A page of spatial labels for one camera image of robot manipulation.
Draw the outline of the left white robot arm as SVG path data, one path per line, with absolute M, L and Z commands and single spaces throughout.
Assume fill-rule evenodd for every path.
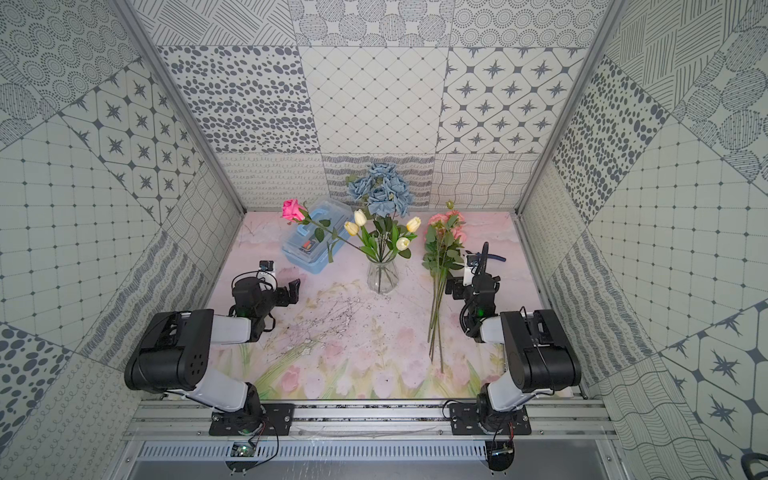
M 226 315 L 212 309 L 160 312 L 138 340 L 124 371 L 134 391 L 171 393 L 214 410 L 213 422 L 240 433 L 263 430 L 267 413 L 256 387 L 209 365 L 213 345 L 256 343 L 274 328 L 272 311 L 299 301 L 301 281 L 279 286 L 267 270 L 245 272 L 231 283 L 234 305 Z

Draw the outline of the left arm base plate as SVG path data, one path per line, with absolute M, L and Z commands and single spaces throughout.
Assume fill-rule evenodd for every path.
M 290 433 L 296 405 L 293 403 L 262 404 L 255 413 L 214 410 L 208 431 L 210 436 L 287 436 Z

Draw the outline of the orange-pink peony stem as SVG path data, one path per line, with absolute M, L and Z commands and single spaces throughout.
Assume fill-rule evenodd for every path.
M 431 278 L 437 269 L 444 269 L 447 274 L 445 266 L 446 247 L 443 240 L 448 219 L 446 214 L 436 214 L 429 220 L 422 265 L 429 271 Z

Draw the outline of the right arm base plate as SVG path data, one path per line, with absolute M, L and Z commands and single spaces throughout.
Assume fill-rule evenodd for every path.
M 525 408 L 510 412 L 489 410 L 477 403 L 448 402 L 443 414 L 455 436 L 530 435 L 532 428 Z

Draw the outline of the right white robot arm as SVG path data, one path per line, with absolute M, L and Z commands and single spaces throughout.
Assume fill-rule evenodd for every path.
M 504 349 L 506 371 L 481 387 L 477 396 L 478 422 L 487 431 L 520 413 L 540 395 L 551 396 L 578 385 L 582 368 L 557 314 L 550 310 L 496 311 L 500 278 L 478 273 L 467 283 L 451 277 L 445 288 L 463 300 L 459 324 L 478 343 Z

